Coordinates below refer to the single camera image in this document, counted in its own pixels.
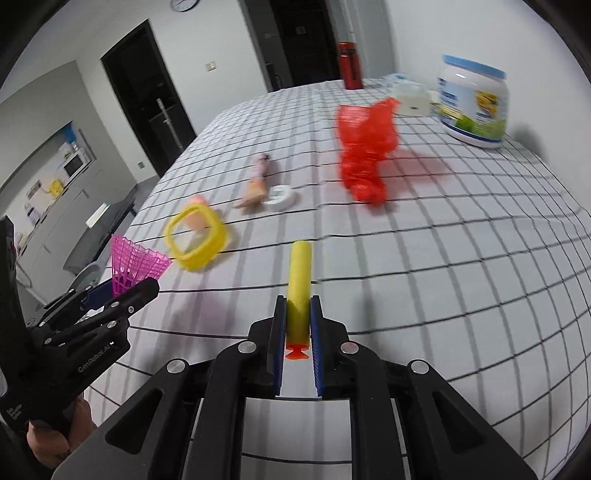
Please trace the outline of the person's left hand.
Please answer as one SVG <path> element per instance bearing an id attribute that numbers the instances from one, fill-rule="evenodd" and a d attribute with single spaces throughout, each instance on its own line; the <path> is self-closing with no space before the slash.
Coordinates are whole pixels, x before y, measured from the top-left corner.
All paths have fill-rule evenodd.
<path id="1" fill-rule="evenodd" d="M 76 398 L 70 432 L 67 436 L 48 427 L 29 424 L 27 442 L 36 459 L 49 469 L 57 468 L 96 429 L 90 404 L 83 395 Z"/>

